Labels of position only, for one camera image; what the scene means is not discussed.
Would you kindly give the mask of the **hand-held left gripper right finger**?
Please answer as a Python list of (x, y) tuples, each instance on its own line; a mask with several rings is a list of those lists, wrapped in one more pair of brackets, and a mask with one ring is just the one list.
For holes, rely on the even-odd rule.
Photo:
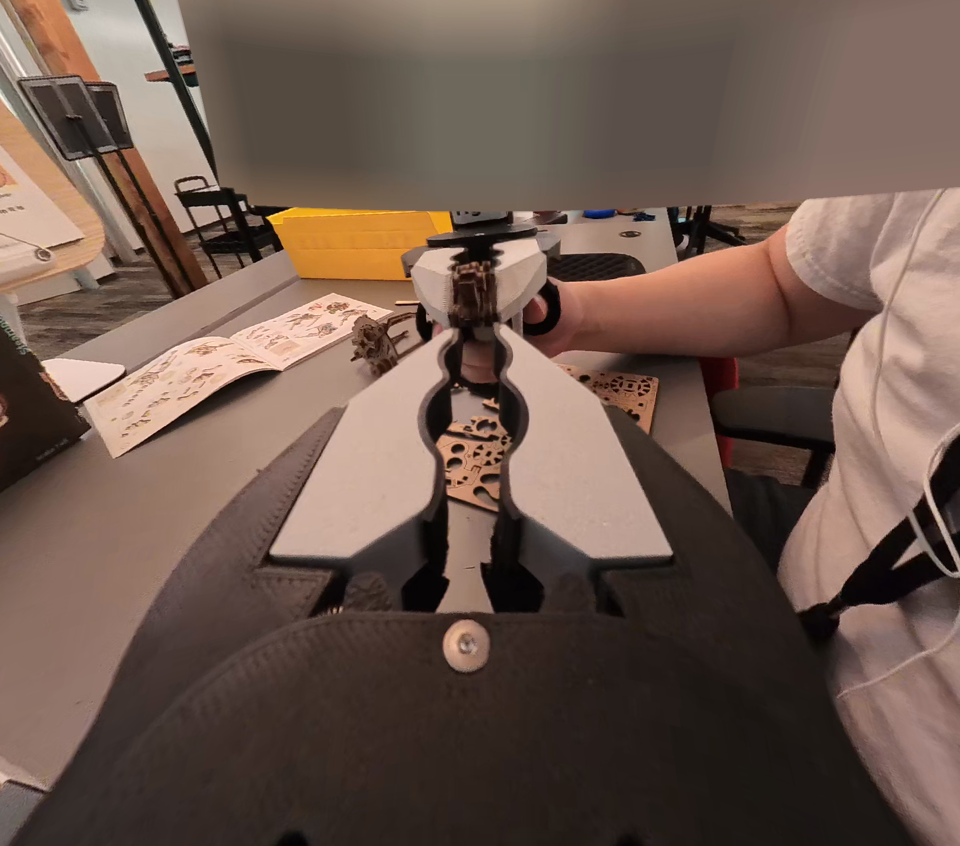
[(603, 402), (509, 326), (494, 328), (510, 435), (490, 540), (496, 612), (536, 612), (565, 576), (663, 567), (673, 549)]

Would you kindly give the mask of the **dark wooden model assembly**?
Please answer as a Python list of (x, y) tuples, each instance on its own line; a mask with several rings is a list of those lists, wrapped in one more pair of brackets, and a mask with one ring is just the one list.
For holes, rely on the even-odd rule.
[(498, 286), (492, 260), (454, 264), (451, 270), (449, 322), (466, 341), (486, 341), (500, 322)]

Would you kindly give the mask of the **brown wooden model figure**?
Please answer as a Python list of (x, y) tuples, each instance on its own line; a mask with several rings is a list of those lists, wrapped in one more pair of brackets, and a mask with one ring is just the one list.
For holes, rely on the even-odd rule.
[(361, 315), (353, 323), (350, 338), (351, 360), (365, 364), (373, 379), (390, 372), (422, 344), (411, 309), (390, 313), (380, 320)]

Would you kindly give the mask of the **black foam pad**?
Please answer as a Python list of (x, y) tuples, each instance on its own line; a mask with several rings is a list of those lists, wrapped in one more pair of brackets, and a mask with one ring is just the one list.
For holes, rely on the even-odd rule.
[(601, 282), (645, 275), (643, 264), (623, 253), (582, 252), (547, 258), (547, 275), (558, 282)]

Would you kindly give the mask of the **yellow plastic bin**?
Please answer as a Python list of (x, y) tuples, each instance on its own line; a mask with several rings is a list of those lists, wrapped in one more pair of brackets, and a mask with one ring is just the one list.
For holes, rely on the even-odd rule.
[(269, 222), (301, 279), (401, 281), (402, 255), (452, 230), (445, 212), (292, 208)]

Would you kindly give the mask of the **laser-cut wooden part sheet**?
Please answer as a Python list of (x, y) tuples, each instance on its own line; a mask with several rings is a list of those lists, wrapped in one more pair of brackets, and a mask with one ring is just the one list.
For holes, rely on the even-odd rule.
[[(558, 363), (558, 367), (604, 404), (624, 412), (635, 426), (650, 432), (659, 381), (648, 375), (603, 372)], [(502, 461), (511, 437), (499, 419), (496, 398), (467, 421), (453, 421), (437, 447), (444, 463), (447, 497), (489, 512), (499, 505)]]

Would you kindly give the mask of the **grey background desk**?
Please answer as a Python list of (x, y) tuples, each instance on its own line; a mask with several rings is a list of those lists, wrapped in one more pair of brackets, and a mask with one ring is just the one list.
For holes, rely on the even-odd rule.
[(619, 214), (589, 219), (576, 213), (556, 228), (560, 252), (625, 254), (640, 262), (647, 273), (677, 264), (667, 209), (649, 208), (644, 212), (653, 219), (635, 221), (633, 215)]

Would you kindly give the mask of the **open instruction booklet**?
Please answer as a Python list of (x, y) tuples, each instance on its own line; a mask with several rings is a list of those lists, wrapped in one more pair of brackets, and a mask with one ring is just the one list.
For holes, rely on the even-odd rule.
[(229, 337), (201, 337), (170, 348), (90, 397), (86, 411), (115, 459), (228, 385), (284, 372), (349, 338), (358, 319), (381, 322), (389, 315), (390, 310), (331, 293)]

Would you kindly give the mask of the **white card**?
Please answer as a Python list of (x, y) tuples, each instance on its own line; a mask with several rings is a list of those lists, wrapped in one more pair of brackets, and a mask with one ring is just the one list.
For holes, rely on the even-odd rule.
[(79, 405), (127, 374), (121, 364), (57, 357), (42, 360), (44, 372), (65, 399)]

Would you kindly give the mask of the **person's white t-shirt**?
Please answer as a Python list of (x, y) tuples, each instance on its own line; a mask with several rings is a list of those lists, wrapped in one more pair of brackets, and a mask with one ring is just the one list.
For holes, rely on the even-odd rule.
[[(793, 605), (837, 593), (924, 498), (958, 442), (957, 188), (809, 200), (787, 256), (820, 295), (872, 313), (836, 389), (827, 480), (786, 542)], [(920, 844), (958, 844), (958, 576), (847, 611), (825, 649), (836, 708), (875, 784)]]

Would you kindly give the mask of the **dark cardboard box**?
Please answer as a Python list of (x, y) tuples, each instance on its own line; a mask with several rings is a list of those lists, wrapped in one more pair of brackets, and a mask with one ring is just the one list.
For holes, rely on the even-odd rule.
[(1, 322), (1, 489), (77, 443), (90, 423)]

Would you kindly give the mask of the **black diagonal pole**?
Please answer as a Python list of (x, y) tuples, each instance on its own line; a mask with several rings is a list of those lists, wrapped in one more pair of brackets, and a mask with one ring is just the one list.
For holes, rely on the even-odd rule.
[(167, 73), (169, 84), (171, 84), (174, 89), (174, 94), (176, 95), (190, 129), (198, 142), (203, 157), (213, 174), (213, 178), (214, 180), (219, 180), (218, 167), (210, 140), (208, 127), (196, 106), (192, 94), (189, 91), (189, 86), (186, 84), (184, 74), (181, 72), (180, 67), (176, 63), (173, 47), (168, 37), (164, 33), (162, 24), (156, 13), (156, 10), (154, 9), (153, 3), (151, 0), (133, 1), (147, 30), (147, 33), (150, 36), (150, 41), (161, 62), (163, 63), (163, 68)]

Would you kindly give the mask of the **round wooden table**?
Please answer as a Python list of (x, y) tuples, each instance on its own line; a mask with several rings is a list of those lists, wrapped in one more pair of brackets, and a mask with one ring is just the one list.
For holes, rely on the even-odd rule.
[(58, 284), (103, 260), (105, 246), (96, 211), (2, 103), (2, 294)]

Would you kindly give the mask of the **black panel stand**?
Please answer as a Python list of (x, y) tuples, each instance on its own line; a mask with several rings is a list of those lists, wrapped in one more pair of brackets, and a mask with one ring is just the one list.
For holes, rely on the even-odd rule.
[(17, 82), (47, 135), (67, 161), (118, 155), (134, 149), (118, 86), (76, 75), (27, 77)]

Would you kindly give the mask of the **wooden beam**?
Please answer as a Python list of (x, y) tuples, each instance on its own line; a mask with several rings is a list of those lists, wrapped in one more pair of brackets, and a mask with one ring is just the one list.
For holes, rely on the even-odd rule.
[[(41, 56), (41, 67), (54, 76), (75, 75), (101, 82), (62, 0), (8, 0)], [(138, 237), (175, 298), (208, 284), (196, 255), (172, 217), (136, 148), (95, 156)]]

